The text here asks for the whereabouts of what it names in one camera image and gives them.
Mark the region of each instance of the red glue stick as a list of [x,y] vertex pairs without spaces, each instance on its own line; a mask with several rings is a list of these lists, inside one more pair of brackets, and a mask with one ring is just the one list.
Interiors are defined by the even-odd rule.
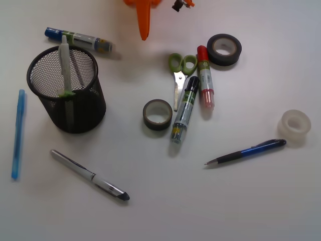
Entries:
[[214,90],[209,64],[209,56],[207,54],[207,49],[205,46],[201,45],[197,48],[197,58],[204,107],[213,110]]

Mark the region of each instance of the blue marker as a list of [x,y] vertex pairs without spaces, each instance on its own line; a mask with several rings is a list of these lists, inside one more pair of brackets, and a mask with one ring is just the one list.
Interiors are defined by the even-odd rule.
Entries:
[[115,47],[113,43],[104,39],[49,27],[46,29],[45,35],[50,39],[58,40],[60,42],[62,41],[62,36],[66,35],[68,44],[103,54],[111,53]]
[[224,162],[229,162],[229,161],[233,161],[242,157],[248,157],[257,153],[261,153],[261,152],[265,152],[277,147],[283,147],[286,144],[286,140],[284,139],[273,139],[273,140],[269,140],[266,142],[263,142],[255,147],[251,147],[249,149],[245,149],[243,151],[239,151],[239,152],[234,152],[222,157],[218,157],[214,160],[211,160],[207,163],[205,163],[205,165],[209,165],[212,163],[216,163],[216,164],[221,164]]
[[14,159],[12,162],[11,177],[14,180],[18,179],[19,175],[19,162],[21,152],[21,136],[22,136],[22,122],[25,111],[25,91],[19,90],[18,106],[17,106],[17,117],[16,117],[16,137],[14,147]]

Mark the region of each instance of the orange object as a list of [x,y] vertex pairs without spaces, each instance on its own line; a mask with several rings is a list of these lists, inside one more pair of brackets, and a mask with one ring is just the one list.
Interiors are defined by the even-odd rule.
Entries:
[[144,41],[149,35],[150,7],[151,5],[157,6],[161,1],[162,0],[124,0],[127,5],[136,3],[139,32],[141,39]]
[[185,2],[186,2],[189,6],[192,6],[192,7],[195,6],[195,4],[192,2],[192,0],[185,0]]

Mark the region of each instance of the silver pen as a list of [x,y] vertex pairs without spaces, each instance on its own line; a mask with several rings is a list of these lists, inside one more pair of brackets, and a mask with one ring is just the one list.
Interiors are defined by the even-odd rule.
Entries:
[[97,187],[107,192],[111,196],[117,197],[123,201],[129,200],[129,195],[126,192],[99,177],[96,173],[87,170],[85,167],[57,152],[56,150],[51,150],[50,153],[57,161],[74,170],[86,180],[93,182]]

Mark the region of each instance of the glue stick cap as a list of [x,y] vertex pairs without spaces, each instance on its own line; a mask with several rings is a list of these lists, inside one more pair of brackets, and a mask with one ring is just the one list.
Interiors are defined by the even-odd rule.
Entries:
[[197,60],[201,61],[209,61],[209,56],[207,54],[207,48],[203,45],[200,45],[197,48]]
[[53,28],[47,27],[45,31],[45,35],[50,39],[61,41],[62,31],[59,29],[53,29]]

